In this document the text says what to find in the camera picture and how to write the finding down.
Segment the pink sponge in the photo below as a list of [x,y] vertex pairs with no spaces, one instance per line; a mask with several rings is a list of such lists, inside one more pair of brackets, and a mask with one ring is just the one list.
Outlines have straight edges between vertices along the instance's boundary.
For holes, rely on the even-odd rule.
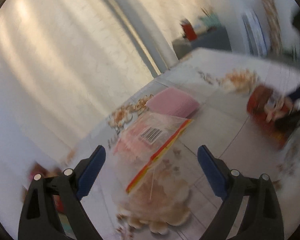
[[147,101],[152,112],[186,118],[199,107],[199,103],[188,93],[169,87]]

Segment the red bottle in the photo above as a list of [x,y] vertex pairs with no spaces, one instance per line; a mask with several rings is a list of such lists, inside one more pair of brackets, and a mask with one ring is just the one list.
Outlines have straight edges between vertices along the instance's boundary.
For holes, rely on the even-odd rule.
[[195,34],[191,23],[187,19],[183,19],[181,21],[181,27],[183,28],[183,31],[185,32],[185,35],[189,41],[194,41],[197,39],[198,36]]

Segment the blue gripper pad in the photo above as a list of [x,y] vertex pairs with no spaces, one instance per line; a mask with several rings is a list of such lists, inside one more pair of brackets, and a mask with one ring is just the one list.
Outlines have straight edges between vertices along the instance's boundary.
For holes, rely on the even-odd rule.
[[225,200],[227,197],[227,174],[229,173],[226,164],[222,160],[213,157],[205,145],[200,146],[198,149],[198,162],[214,194]]
[[105,161],[106,150],[104,147],[98,146],[97,149],[90,156],[90,158],[81,160],[77,167],[74,169],[76,174],[81,174],[77,182],[78,190],[76,194],[79,200],[81,200],[83,197],[89,194],[91,187],[95,182]]

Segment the silver screw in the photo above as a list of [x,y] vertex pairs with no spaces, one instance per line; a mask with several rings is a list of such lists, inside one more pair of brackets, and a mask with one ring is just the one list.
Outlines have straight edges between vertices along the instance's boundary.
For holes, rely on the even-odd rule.
[[231,171],[231,174],[232,174],[233,176],[235,176],[235,177],[238,177],[238,176],[240,175],[240,172],[237,171],[237,170],[232,170],[232,171]]
[[36,174],[33,178],[34,180],[39,180],[41,179],[41,174]]
[[262,174],[262,178],[263,178],[264,180],[269,180],[269,176],[268,176],[267,174]]
[[72,169],[66,169],[63,174],[66,176],[70,176],[72,174],[73,170]]

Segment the barcode label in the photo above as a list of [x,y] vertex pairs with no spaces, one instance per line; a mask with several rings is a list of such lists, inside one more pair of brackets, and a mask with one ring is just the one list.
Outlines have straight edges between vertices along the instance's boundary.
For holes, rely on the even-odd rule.
[[147,141],[148,143],[153,144],[154,141],[159,137],[161,133],[162,130],[150,127],[144,133],[142,133],[140,137],[145,141]]

